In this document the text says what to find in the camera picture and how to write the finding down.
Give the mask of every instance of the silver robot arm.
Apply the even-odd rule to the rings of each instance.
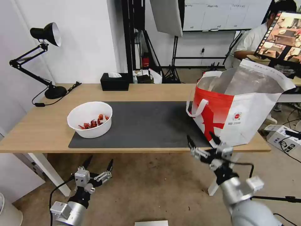
[[[55,226],[81,226],[86,209],[89,206],[90,195],[95,188],[101,186],[112,177],[113,159],[110,161],[107,170],[101,174],[90,173],[86,170],[91,161],[78,167],[74,174],[76,182],[76,193],[70,197],[68,203],[56,201],[50,208],[54,218]]]
[[[281,226],[271,210],[264,204],[250,200],[254,193],[263,188],[263,181],[255,176],[241,182],[237,173],[229,167],[233,147],[227,147],[215,137],[217,148],[202,150],[197,148],[192,139],[187,136],[191,155],[209,168],[217,177],[217,184],[223,192],[223,201],[227,207],[233,226]]]

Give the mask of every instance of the shopping bag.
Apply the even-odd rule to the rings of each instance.
[[[205,72],[194,88],[192,108],[186,112],[213,147],[210,132],[230,146],[247,144],[280,95],[295,88],[281,72],[252,61],[224,72]]]

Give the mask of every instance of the red food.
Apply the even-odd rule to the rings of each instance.
[[[90,129],[91,128],[89,123],[84,123],[84,127],[85,127],[85,129]]]
[[[89,124],[89,123],[84,123],[84,126],[81,126],[81,125],[78,125],[81,129],[91,129],[91,128],[95,128],[95,127],[97,127],[97,126],[100,126],[100,125],[102,125],[103,124],[103,122],[102,122],[102,120],[103,120],[103,114],[100,114],[99,116],[98,116],[98,119],[97,119],[97,122],[93,119],[92,121],[91,121],[91,125]]]
[[[97,126],[97,123],[96,123],[96,121],[93,119],[92,121],[91,121],[91,128],[94,128],[94,127],[96,127]]]

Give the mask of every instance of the lamp base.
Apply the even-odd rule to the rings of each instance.
[[[47,99],[57,99],[65,96],[67,94],[67,90],[62,86],[49,87],[45,92],[45,97]]]

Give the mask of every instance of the black desk lamp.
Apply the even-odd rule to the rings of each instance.
[[[10,66],[18,69],[19,71],[22,71],[23,73],[29,75],[30,77],[46,85],[48,87],[48,89],[45,92],[45,97],[47,99],[57,99],[65,96],[67,94],[67,90],[65,87],[55,86],[52,84],[52,81],[39,77],[31,73],[30,71],[27,71],[26,69],[22,68],[22,65],[25,64],[26,62],[36,58],[37,56],[41,55],[44,52],[47,52],[48,44],[45,42],[45,40],[49,41],[51,44],[56,45],[58,47],[61,46],[61,36],[56,23],[49,23],[44,28],[32,28],[30,29],[30,34],[32,37],[34,37],[39,42],[41,42],[41,44],[35,47],[34,49],[30,50],[29,52],[23,54],[22,56],[14,60],[11,60],[9,62]],[[39,48],[42,49],[41,52],[37,53],[34,56],[25,57],[26,55],[32,53],[33,51]]]

